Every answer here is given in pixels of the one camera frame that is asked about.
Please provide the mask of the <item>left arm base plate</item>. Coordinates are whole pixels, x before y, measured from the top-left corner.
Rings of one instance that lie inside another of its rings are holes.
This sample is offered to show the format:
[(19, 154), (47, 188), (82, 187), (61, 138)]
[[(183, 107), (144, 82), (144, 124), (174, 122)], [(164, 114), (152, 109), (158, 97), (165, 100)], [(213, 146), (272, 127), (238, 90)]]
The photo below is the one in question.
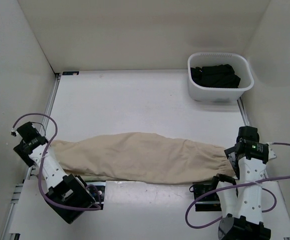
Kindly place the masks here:
[(90, 207), (92, 209), (103, 210), (106, 182), (88, 182), (86, 189), (93, 196), (93, 203)]

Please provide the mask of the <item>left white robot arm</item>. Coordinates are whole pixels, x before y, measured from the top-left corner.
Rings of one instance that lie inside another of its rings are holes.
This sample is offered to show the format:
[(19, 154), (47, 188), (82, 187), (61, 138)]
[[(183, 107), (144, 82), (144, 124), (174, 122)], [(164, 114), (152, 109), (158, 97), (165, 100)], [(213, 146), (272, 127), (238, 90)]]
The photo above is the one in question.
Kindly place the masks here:
[(40, 182), (45, 183), (47, 189), (43, 192), (39, 187), (42, 196), (65, 222), (71, 224), (83, 212), (101, 210), (97, 188), (88, 186), (78, 175), (67, 174), (46, 138), (21, 140), (13, 150), (27, 165), (39, 167)]

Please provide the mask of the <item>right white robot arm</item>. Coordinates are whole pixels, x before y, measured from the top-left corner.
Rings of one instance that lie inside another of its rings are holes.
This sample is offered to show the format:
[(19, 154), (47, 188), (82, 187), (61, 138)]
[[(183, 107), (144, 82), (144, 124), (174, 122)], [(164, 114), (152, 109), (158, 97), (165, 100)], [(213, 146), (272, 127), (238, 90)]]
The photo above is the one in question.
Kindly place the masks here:
[(269, 240), (271, 230), (262, 216), (262, 185), (269, 146), (251, 140), (241, 140), (225, 150), (238, 178), (232, 189), (217, 182), (209, 187), (209, 194), (220, 200), (222, 215), (218, 227), (220, 240)]

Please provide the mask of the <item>beige trousers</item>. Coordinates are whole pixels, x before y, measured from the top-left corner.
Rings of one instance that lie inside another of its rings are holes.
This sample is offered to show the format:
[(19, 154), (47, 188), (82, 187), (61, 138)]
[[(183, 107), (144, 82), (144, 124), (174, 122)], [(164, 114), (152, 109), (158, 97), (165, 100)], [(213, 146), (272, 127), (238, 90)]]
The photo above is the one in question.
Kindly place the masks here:
[(54, 140), (57, 161), (88, 181), (179, 185), (235, 175), (224, 147), (155, 133), (99, 135), (78, 142)]

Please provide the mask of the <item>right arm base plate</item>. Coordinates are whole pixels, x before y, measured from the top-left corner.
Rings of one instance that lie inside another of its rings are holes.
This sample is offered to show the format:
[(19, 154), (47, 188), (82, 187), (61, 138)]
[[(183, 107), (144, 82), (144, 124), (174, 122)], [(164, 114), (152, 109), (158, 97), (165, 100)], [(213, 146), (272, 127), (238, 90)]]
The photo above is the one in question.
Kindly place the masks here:
[[(212, 190), (210, 183), (195, 183), (189, 187), (189, 192), (193, 193), (194, 199)], [(221, 205), (216, 193), (208, 195), (195, 203), (196, 212), (220, 212)]]

